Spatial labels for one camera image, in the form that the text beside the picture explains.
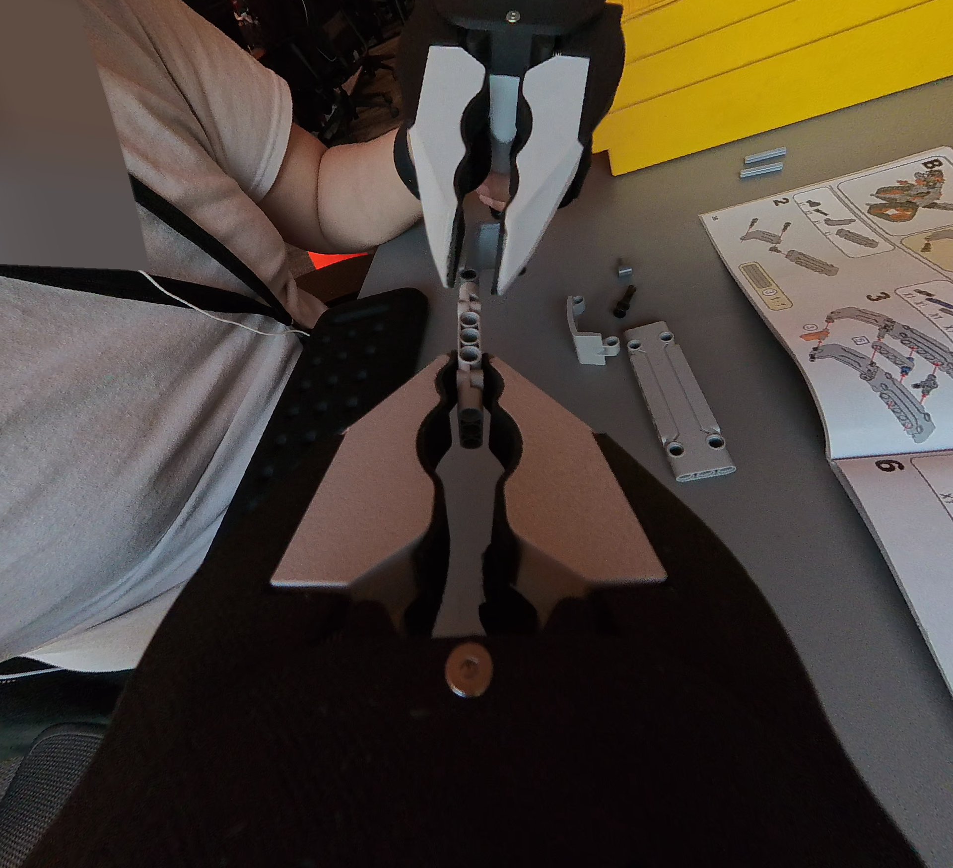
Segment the long grey toy panel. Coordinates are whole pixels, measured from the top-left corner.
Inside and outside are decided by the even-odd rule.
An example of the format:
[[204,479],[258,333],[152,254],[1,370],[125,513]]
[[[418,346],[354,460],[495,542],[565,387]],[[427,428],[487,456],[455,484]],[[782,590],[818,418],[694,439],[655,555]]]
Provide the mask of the long grey toy panel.
[[719,423],[666,323],[624,332],[629,360],[677,481],[733,473]]

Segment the grey desk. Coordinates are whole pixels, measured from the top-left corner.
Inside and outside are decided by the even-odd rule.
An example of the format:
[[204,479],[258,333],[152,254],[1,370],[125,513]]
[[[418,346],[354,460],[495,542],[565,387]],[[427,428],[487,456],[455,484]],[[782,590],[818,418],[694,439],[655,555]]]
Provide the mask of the grey desk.
[[[349,854],[362,866],[951,866],[951,698],[824,458],[804,380],[697,218],[951,138],[947,83],[613,177],[595,156],[489,347],[636,460],[676,591],[607,593],[619,634],[491,643],[483,699],[396,730]],[[741,180],[746,155],[783,170]],[[571,363],[557,294],[594,322],[635,265],[629,322],[664,319],[737,461],[676,484],[626,362]],[[657,607],[683,583],[684,612]]]

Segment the grey toy beam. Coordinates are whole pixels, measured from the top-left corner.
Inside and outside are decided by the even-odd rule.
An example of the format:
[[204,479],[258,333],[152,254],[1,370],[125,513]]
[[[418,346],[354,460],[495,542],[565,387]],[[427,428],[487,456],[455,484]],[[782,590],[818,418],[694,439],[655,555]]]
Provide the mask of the grey toy beam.
[[481,302],[478,273],[460,271],[458,296],[458,406],[459,410],[482,409],[483,370],[480,333]]

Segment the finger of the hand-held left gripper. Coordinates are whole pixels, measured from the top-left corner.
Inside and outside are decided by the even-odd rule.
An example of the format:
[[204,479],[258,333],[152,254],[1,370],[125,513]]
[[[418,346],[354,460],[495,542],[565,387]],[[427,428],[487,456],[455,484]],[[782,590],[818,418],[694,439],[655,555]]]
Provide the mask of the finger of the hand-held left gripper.
[[516,157],[518,186],[505,211],[494,292],[503,294],[539,245],[573,181],[582,156],[578,139],[589,60],[555,55],[522,81],[531,129]]
[[446,288],[456,281],[462,245],[463,174],[475,163],[476,137],[489,123],[488,79],[464,48],[431,46],[408,132],[426,235]]

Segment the white instruction booklet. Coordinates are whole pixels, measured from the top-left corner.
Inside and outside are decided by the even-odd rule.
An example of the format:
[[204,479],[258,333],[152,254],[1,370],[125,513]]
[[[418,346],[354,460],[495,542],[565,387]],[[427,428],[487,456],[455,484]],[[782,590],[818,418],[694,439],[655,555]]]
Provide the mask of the white instruction booklet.
[[952,685],[952,152],[700,220],[801,368],[828,459]]

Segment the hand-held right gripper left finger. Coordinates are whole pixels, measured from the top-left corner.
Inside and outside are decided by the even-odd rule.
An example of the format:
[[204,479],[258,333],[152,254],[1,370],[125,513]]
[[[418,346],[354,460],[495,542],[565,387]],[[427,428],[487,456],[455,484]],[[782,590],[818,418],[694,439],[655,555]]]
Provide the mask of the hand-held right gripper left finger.
[[380,603],[399,630],[430,634],[446,581],[449,535],[442,487],[418,437],[446,420],[439,355],[351,425],[319,483],[271,585],[316,588]]

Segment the person's left forearm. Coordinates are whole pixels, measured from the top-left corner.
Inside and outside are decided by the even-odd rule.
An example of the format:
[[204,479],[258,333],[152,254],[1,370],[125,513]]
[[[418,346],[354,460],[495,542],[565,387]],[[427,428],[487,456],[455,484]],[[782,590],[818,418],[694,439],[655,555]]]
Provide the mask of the person's left forearm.
[[259,207],[287,243],[308,252],[358,254],[388,242],[422,218],[395,167],[396,136],[325,147],[292,125],[281,168]]

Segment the curved grey toy panel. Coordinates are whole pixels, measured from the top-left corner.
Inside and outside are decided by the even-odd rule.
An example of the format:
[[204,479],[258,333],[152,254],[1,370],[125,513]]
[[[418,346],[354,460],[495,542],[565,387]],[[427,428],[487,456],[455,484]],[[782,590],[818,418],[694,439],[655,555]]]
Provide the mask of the curved grey toy panel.
[[604,365],[605,360],[619,354],[621,346],[616,335],[603,337],[598,332],[582,331],[578,319],[586,311],[582,295],[570,295],[566,300],[566,317],[578,362],[583,365]]

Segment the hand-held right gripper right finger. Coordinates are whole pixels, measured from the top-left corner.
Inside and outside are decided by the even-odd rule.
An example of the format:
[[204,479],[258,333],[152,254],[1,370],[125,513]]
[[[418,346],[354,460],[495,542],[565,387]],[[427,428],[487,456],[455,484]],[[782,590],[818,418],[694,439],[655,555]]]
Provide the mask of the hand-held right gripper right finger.
[[485,631],[530,634],[560,600],[664,581],[593,431],[500,358],[484,369],[488,446],[503,469],[483,553]]

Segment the short grey toy panel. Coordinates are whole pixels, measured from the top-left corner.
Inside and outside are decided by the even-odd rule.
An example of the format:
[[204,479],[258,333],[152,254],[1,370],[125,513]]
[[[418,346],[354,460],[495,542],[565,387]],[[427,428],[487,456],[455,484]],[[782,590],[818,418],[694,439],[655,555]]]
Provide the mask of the short grey toy panel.
[[487,276],[495,270],[501,226],[499,218],[484,219],[474,224],[466,234],[462,268]]

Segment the black perforated pad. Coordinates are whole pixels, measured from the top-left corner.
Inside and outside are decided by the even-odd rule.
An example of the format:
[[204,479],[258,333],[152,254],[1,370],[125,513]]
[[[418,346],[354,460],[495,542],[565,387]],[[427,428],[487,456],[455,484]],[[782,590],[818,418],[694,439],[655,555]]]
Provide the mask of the black perforated pad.
[[414,375],[427,319],[428,300],[413,288],[355,300],[318,319],[235,494],[241,514],[317,442],[344,433]]

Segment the yellow storage bin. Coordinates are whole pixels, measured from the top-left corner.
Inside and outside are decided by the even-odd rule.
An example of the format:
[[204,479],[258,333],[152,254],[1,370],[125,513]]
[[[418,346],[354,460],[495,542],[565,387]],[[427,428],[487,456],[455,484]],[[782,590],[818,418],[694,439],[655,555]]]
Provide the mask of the yellow storage bin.
[[951,74],[951,0],[611,1],[626,62],[593,151],[614,174]]

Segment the person's torso in light shirt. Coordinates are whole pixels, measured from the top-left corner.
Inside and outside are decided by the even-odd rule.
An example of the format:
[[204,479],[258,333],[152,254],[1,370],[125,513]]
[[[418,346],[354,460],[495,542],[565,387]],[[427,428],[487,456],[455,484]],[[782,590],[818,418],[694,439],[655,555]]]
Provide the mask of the person's torso in light shirt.
[[[290,140],[285,82],[178,0],[77,1],[128,171],[314,326],[324,305],[258,207]],[[231,319],[2,281],[3,660],[78,665],[195,573],[301,350]]]

